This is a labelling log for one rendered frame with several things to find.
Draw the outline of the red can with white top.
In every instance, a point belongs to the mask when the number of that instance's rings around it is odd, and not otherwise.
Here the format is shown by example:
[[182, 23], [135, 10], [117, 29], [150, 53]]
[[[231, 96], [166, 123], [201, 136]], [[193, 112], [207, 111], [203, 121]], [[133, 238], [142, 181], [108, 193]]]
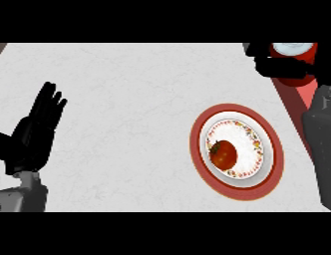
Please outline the red can with white top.
[[[317, 43], [274, 43], [271, 46], [271, 56], [274, 58], [292, 58], [308, 64], [315, 63]], [[303, 79], [280, 78], [280, 82], [290, 87], [303, 87], [315, 80], [315, 76], [308, 74]]]

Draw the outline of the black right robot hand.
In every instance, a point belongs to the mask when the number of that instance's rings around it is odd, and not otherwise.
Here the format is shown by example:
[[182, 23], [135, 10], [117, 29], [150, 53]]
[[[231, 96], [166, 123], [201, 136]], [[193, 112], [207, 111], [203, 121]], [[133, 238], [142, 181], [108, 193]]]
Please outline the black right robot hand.
[[268, 78], [303, 79], [308, 74], [315, 76], [318, 86], [331, 86], [331, 42], [321, 42], [317, 48], [315, 63], [308, 64], [292, 58], [274, 58], [271, 46], [274, 43], [244, 43], [247, 57], [255, 58], [256, 71]]

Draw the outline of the red round placemat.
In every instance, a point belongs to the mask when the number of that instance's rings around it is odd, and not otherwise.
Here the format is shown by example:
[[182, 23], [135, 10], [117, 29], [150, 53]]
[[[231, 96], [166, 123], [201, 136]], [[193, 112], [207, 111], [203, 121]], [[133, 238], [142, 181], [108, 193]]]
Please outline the red round placemat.
[[[198, 145], [198, 136], [201, 132], [201, 126], [204, 125], [207, 119], [215, 114], [222, 112], [240, 112], [249, 115], [250, 117], [253, 117], [259, 121], [261, 125], [264, 126], [272, 141], [274, 165], [272, 165], [271, 173], [266, 179], [262, 181], [262, 183], [249, 188], [232, 187], [231, 185], [225, 184], [216, 177], [213, 177], [212, 172], [207, 170], [206, 163], [201, 158], [200, 145]], [[203, 180], [206, 181], [209, 186], [227, 197], [234, 198], [237, 200], [255, 200], [264, 197], [274, 190], [280, 182], [283, 170], [284, 170], [283, 145], [280, 142], [277, 132], [272, 128], [272, 125], [269, 124], [264, 116], [253, 109], [237, 104], [221, 104], [209, 108], [203, 112], [203, 114], [198, 116], [193, 126], [191, 135], [190, 135], [190, 151], [191, 151], [193, 162]]]

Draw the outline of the red flat tray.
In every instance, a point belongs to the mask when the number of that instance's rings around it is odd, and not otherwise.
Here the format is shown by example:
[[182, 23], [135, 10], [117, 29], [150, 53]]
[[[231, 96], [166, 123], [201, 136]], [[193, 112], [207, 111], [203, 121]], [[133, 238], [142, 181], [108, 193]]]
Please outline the red flat tray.
[[308, 85], [302, 87], [290, 87], [281, 83], [278, 79], [272, 79], [272, 83], [286, 106], [293, 124], [302, 139], [308, 153], [312, 153], [312, 149], [305, 137], [303, 132], [303, 113], [309, 111], [312, 100], [315, 96], [315, 91], [318, 89], [317, 81], [312, 81]]

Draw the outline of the red tomato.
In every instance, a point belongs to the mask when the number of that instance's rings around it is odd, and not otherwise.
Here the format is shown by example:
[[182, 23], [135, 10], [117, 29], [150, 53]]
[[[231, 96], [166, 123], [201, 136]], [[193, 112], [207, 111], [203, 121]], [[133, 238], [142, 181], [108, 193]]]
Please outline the red tomato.
[[219, 140], [209, 150], [213, 165], [227, 171], [234, 168], [238, 160], [238, 153], [234, 144], [228, 140]]

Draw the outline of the white patterned plate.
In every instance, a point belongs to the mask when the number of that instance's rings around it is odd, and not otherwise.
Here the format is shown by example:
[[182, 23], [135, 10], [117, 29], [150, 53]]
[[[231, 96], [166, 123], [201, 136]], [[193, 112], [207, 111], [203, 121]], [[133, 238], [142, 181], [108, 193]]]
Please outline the white patterned plate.
[[[229, 141], [237, 149], [237, 163], [228, 170], [222, 170], [210, 158], [210, 149], [222, 140]], [[213, 177], [240, 188], [262, 183], [274, 165], [274, 147], [269, 134], [253, 117], [240, 112], [215, 114], [201, 126], [198, 145]]]

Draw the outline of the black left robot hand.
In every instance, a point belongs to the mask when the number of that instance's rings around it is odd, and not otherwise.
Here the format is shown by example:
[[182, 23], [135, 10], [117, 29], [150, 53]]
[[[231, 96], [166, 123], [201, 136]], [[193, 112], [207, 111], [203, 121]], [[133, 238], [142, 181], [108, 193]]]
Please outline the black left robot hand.
[[5, 161], [8, 175], [21, 171], [39, 172], [48, 164], [67, 103], [56, 85], [48, 82], [31, 113], [21, 119], [14, 133], [0, 132], [0, 160]]

